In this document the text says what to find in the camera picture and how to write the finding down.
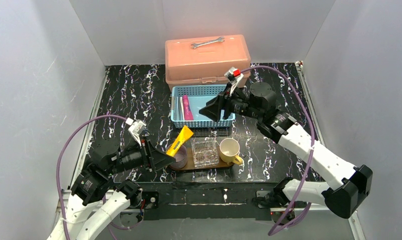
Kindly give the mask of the purple ceramic mug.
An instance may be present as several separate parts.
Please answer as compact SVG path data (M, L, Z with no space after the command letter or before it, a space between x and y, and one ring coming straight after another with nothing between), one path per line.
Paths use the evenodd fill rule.
M187 149L182 145L174 155L175 161L169 166L173 169L182 169L187 164Z

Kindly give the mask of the pink toothpaste tube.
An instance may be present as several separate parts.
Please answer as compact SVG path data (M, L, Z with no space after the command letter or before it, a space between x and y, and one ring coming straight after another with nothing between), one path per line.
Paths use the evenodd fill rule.
M183 95L183 104L184 104L184 113L185 113L185 121L193 121L194 117L191 111L189 98L187 95Z

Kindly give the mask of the white toothbrush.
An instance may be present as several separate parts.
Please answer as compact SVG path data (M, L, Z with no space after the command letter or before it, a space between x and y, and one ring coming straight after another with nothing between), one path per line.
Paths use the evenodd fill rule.
M180 114L182 121L185 121L185 108L183 103L183 97L179 97Z

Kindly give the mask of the yellow toothpaste tube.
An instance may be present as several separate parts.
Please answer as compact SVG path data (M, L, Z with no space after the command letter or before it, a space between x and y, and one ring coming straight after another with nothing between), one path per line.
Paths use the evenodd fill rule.
M167 149L166 154L168 156L174 157L179 151L179 149L184 145L184 143L186 143L193 135L194 135L193 131L188 126L184 125L181 131L179 132L177 138Z

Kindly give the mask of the yellow ceramic mug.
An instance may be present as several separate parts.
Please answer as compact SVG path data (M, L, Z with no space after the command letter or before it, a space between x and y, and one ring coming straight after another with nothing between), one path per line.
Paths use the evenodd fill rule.
M227 165L242 165L244 163L240 157L240 144L233 138L225 138L220 142L219 156Z

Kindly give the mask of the clear textured glass cup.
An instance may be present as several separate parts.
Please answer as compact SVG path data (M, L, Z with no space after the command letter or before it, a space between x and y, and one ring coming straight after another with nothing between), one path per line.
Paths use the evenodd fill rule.
M194 138L191 140L191 148L196 167L215 165L217 160L217 145L213 138Z

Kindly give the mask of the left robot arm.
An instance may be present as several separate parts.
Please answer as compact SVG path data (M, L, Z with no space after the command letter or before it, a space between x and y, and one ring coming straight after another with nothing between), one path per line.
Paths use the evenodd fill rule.
M121 211L146 202L141 186L130 179L116 183L113 175L139 167L155 172L174 162L147 139L93 160L72 185L65 212L48 239L95 239Z

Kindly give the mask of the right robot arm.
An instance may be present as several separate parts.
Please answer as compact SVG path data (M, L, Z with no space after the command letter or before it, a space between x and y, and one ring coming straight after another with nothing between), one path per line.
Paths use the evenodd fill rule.
M278 109L277 95L266 82L251 85L246 95L229 83L209 100L199 113L214 122L238 114L257 121L257 129L305 163L309 163L323 182L300 181L290 177L273 190L281 205L292 199L326 206L335 215L348 219L370 194L373 171L367 165L355 166L323 146L307 133L297 120Z

